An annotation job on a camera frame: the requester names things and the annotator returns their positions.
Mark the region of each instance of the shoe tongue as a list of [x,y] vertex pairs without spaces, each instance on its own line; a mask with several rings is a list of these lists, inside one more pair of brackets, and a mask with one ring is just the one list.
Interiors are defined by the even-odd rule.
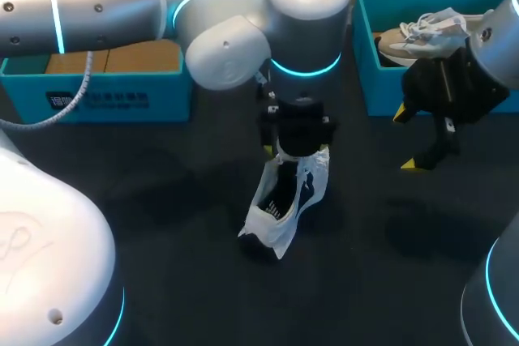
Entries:
[[429,15],[425,20],[439,30],[457,30],[457,28],[455,28],[456,26],[460,26],[463,31],[466,31],[467,29],[467,22],[463,15],[455,12],[451,7]]

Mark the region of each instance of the shoe sole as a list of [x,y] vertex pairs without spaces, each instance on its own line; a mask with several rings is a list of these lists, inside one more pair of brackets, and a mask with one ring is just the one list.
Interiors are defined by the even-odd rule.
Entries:
[[417,58],[414,58],[414,59],[399,58],[399,57],[390,56],[389,54],[381,52],[379,49],[379,42],[380,42],[380,37],[378,36],[375,38],[375,47],[376,47],[377,53],[379,54],[379,61],[380,61],[381,66],[386,66],[389,68],[396,67],[396,66],[410,67],[416,62]]

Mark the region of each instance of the shoelace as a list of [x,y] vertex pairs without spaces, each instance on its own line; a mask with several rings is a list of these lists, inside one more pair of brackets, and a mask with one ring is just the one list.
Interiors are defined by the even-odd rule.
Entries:
[[412,41],[419,38],[421,35],[427,34],[431,36],[438,36],[441,34],[433,24],[426,21],[426,18],[431,16],[432,13],[428,12],[418,18],[418,21],[411,23],[400,23],[400,30],[406,41]]

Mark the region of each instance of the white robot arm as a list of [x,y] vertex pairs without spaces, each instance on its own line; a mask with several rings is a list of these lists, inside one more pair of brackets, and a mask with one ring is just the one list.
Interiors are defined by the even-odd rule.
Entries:
[[[270,83],[288,122],[301,111],[321,123],[315,102],[339,61],[349,3],[0,0],[0,54],[96,51],[170,39],[204,88],[237,87],[270,61]],[[292,139],[290,126],[281,133],[280,143],[289,140],[286,151],[315,148],[295,142],[302,137]],[[0,172],[0,346],[125,344],[125,295],[101,212],[23,158],[1,130]]]
[[332,65],[342,50],[349,3],[0,0],[0,53],[95,51],[164,38],[181,45],[199,85],[234,88],[269,58],[280,69],[301,75]]

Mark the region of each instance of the cardboard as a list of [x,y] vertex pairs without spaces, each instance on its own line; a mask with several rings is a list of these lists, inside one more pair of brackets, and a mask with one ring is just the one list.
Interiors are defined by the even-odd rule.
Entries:
[[[102,50],[94,53],[92,64],[92,73],[104,73],[106,61],[108,59],[108,50]],[[49,64],[45,71],[46,74],[82,74],[87,61],[85,52],[69,53],[69,54],[53,54],[50,56]]]
[[[46,74],[83,74],[85,52],[53,54]],[[154,73],[180,70],[180,48],[169,40],[143,42],[94,53],[92,73]]]
[[169,40],[142,42],[112,49],[106,73],[148,73],[180,70],[180,48]]

